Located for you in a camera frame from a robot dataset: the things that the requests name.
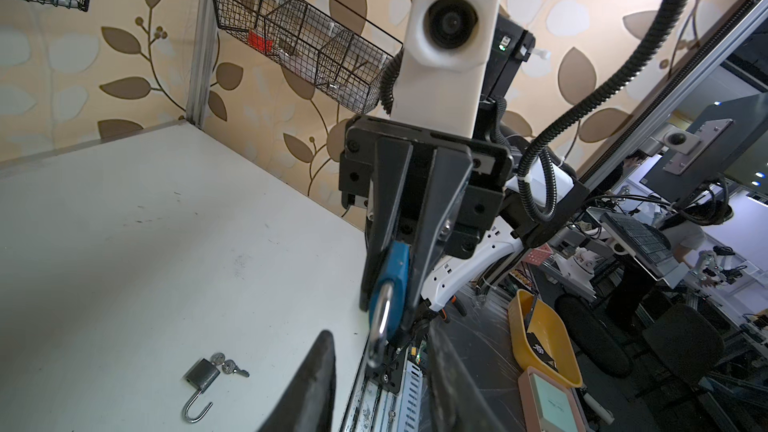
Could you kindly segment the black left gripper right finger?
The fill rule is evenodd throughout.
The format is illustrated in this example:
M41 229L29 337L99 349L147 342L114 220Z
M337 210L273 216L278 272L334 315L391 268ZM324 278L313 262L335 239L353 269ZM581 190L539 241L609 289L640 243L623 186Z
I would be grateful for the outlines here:
M437 321L427 335L429 431L523 431L519 368L473 323Z

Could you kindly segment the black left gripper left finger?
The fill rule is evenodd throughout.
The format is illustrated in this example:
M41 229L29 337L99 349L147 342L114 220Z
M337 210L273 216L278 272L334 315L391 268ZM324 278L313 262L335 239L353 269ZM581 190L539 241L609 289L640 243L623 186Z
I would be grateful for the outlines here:
M335 343L323 330L259 431L331 431L335 394Z

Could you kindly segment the large blue padlock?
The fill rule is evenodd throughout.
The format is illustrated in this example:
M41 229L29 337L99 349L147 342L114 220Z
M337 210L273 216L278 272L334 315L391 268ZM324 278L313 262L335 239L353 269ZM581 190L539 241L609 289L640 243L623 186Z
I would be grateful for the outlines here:
M394 338L402 320L409 269L410 246L392 243L369 303L370 333L366 362L370 368L382 365L385 348Z

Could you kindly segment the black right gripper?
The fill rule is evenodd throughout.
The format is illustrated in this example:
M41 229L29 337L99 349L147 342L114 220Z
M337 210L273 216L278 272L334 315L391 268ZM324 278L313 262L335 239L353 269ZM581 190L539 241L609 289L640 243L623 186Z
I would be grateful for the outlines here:
M401 332L406 333L425 276L439 255L442 231L457 214L463 194L444 253L468 259L501 209L512 168L511 151L503 145L370 116L350 120L340 154L341 204L363 208L373 193L360 310L369 309L398 221L395 238L413 242L401 318Z

